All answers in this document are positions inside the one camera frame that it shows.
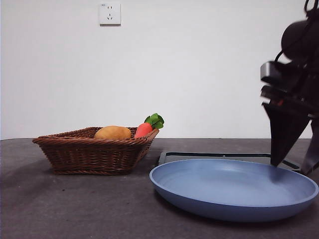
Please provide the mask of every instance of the plate rim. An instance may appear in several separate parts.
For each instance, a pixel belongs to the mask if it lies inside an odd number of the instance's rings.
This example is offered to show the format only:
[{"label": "plate rim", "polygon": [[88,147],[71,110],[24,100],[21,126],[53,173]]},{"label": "plate rim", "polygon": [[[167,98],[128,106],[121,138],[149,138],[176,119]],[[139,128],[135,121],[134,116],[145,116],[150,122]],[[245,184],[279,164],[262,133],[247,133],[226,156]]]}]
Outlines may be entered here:
[{"label": "plate rim", "polygon": [[293,174],[298,174],[299,176],[301,177],[304,177],[306,180],[308,180],[309,182],[311,182],[314,187],[315,187],[315,190],[314,192],[302,199],[302,200],[299,200],[299,201],[296,201],[294,203],[290,203],[290,204],[278,204],[278,205],[268,205],[268,206],[265,206],[265,205],[242,205],[242,204],[227,204],[227,203],[218,203],[218,202],[209,202],[209,201],[205,201],[205,200],[202,200],[202,199],[198,199],[198,198],[194,198],[194,197],[187,197],[187,196],[183,196],[183,195],[180,195],[180,194],[177,194],[176,192],[173,192],[172,190],[169,190],[167,187],[164,187],[164,186],[161,186],[159,183],[157,183],[155,181],[155,179],[153,178],[153,173],[160,167],[164,167],[168,164],[171,164],[171,163],[182,163],[182,162],[186,162],[186,161],[202,161],[202,160],[210,160],[210,161],[213,161],[213,160],[218,160],[218,161],[234,161],[236,163],[243,163],[243,164],[259,164],[259,165],[262,165],[263,167],[274,167],[272,165],[269,165],[269,164],[264,164],[264,163],[255,163],[255,162],[248,162],[248,161],[241,161],[241,160],[232,160],[232,159],[211,159],[211,158],[196,158],[196,159],[185,159],[185,160],[178,160],[178,161],[173,161],[173,162],[168,162],[168,163],[164,163],[164,164],[161,164],[161,165],[158,165],[157,167],[153,168],[150,173],[149,173],[149,177],[150,177],[150,180],[152,181],[153,184],[155,184],[157,187],[169,192],[169,193],[172,193],[174,195],[177,195],[179,197],[183,197],[183,198],[186,198],[186,199],[191,199],[191,200],[195,200],[195,201],[199,201],[199,202],[204,202],[204,203],[209,203],[209,204],[215,204],[215,205],[223,205],[223,206],[230,206],[230,207],[247,207],[247,208],[278,208],[278,207],[288,207],[288,206],[294,206],[294,205],[298,205],[298,204],[302,204],[302,203],[305,203],[305,202],[308,202],[308,201],[311,201],[313,198],[315,198],[318,193],[319,193],[319,186],[318,184],[312,180],[311,178],[303,175],[303,174],[300,174],[298,172],[295,172],[295,171],[291,171],[291,170],[288,170],[288,169],[285,169],[285,168],[278,168],[279,170],[285,170],[285,171],[289,171],[289,173],[293,173]]}]

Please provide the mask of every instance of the potato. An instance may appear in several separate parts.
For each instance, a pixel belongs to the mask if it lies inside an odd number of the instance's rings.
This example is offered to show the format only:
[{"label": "potato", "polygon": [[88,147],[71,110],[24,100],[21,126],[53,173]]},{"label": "potato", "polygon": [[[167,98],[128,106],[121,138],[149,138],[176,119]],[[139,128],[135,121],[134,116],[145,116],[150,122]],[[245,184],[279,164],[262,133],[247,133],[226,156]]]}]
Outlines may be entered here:
[{"label": "potato", "polygon": [[98,139],[127,139],[131,138],[132,134],[129,128],[122,126],[106,126],[99,129],[94,138]]}]

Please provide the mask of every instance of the green leaves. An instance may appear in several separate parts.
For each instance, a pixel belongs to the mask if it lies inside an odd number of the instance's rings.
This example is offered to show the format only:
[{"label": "green leaves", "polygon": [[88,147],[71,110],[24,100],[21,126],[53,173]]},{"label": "green leaves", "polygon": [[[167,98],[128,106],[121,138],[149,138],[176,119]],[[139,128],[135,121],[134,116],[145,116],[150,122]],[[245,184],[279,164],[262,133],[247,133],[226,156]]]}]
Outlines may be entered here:
[{"label": "green leaves", "polygon": [[144,123],[149,123],[152,128],[163,128],[164,127],[164,120],[163,118],[158,115],[158,113],[152,114],[151,116],[148,116]]}]

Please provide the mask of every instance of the wall outlet faceplate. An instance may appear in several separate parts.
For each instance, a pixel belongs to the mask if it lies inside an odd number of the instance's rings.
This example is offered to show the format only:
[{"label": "wall outlet faceplate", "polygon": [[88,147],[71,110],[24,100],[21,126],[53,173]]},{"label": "wall outlet faceplate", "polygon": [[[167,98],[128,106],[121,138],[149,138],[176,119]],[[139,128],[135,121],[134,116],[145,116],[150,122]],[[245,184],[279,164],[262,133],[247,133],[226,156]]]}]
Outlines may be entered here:
[{"label": "wall outlet faceplate", "polygon": [[99,5],[99,23],[103,25],[121,25],[121,4],[104,2]]}]

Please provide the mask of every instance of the cable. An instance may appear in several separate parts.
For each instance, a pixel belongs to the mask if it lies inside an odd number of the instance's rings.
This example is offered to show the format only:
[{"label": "cable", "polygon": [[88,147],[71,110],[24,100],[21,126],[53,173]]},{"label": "cable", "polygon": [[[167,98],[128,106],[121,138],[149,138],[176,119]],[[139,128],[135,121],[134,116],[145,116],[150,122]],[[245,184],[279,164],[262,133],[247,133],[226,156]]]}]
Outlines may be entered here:
[{"label": "cable", "polygon": [[[316,10],[317,10],[317,7],[318,7],[318,4],[319,4],[319,0],[315,0],[315,3],[314,3],[314,7],[311,9],[311,10],[307,10],[307,7],[308,7],[308,3],[309,3],[309,0],[306,0],[305,2],[305,6],[304,6],[304,10],[305,12],[308,14],[308,12],[313,12],[313,14],[316,13]],[[290,47],[292,47],[293,45],[295,45],[297,42],[299,42],[303,37],[304,35],[306,35],[306,33],[309,31],[311,25],[313,24],[314,22],[314,19],[311,18],[311,16],[309,17],[309,22],[308,24],[306,25],[306,27],[304,28],[303,32],[301,33],[300,37],[295,40],[294,42],[292,42],[289,46],[287,46],[286,48],[282,49],[276,56],[275,58],[275,63],[278,62],[279,60],[279,57],[285,52],[287,51]]]}]

